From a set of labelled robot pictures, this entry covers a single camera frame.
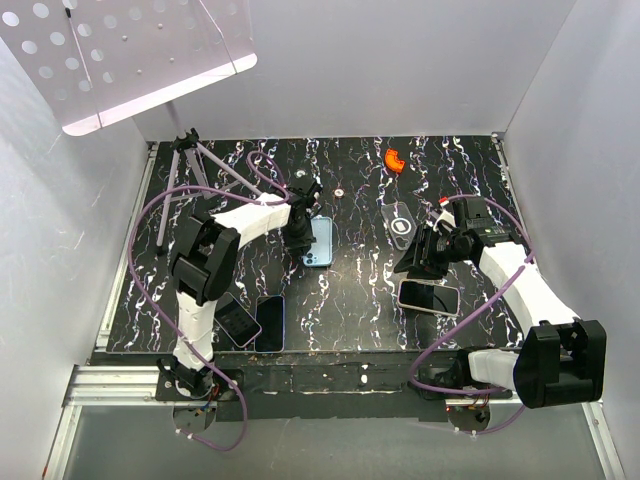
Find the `blue phone case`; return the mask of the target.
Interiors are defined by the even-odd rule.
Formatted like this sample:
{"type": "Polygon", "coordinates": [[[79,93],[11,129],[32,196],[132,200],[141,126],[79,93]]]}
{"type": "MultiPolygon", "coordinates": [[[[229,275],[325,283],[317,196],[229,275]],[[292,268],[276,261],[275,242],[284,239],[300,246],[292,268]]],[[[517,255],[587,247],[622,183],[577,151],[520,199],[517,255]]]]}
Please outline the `blue phone case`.
{"type": "Polygon", "coordinates": [[[303,264],[310,268],[329,267],[333,262],[333,220],[316,216],[311,220],[311,227],[315,241],[303,255],[303,264]]]}

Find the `lilac phone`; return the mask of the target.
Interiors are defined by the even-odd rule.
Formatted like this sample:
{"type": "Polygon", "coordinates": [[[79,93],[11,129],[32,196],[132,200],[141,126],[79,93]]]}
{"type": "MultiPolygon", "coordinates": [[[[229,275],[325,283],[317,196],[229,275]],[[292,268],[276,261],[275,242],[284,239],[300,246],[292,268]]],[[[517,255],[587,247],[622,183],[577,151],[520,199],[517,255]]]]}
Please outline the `lilac phone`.
{"type": "Polygon", "coordinates": [[[238,348],[245,348],[261,333],[262,327],[229,292],[217,301],[214,319],[238,348]]]}

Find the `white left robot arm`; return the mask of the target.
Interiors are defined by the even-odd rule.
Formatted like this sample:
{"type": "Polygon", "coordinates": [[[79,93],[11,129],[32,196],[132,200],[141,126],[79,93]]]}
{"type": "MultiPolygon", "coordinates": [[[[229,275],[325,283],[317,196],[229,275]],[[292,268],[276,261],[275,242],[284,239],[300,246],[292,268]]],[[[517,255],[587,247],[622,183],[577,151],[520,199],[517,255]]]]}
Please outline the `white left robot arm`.
{"type": "Polygon", "coordinates": [[[231,286],[241,249],[280,229],[292,256],[308,253],[315,241],[310,211],[321,192],[316,179],[295,178],[283,193],[263,193],[253,203],[209,219],[189,219],[170,263],[181,334],[169,378],[179,393],[200,400],[213,388],[213,375],[205,363],[214,358],[214,314],[218,300],[231,286]]]}

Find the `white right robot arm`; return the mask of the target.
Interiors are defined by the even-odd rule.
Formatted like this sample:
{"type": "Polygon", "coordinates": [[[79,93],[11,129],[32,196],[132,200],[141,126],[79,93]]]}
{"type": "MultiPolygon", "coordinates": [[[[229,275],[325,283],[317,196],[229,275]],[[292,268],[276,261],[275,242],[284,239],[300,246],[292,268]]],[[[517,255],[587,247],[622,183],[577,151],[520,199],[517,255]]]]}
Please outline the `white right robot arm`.
{"type": "Polygon", "coordinates": [[[394,270],[409,280],[441,280],[453,263],[469,261],[496,292],[454,330],[450,340],[503,299],[524,336],[520,351],[494,347],[461,349],[454,364],[428,382],[418,369],[435,350],[427,347],[409,369],[415,388],[438,394],[492,395],[514,392],[529,409],[593,402],[604,390],[607,335],[597,320],[583,320],[546,283],[529,238],[518,222],[495,222],[494,201],[469,194],[441,199],[432,224],[420,225],[394,270]]]}

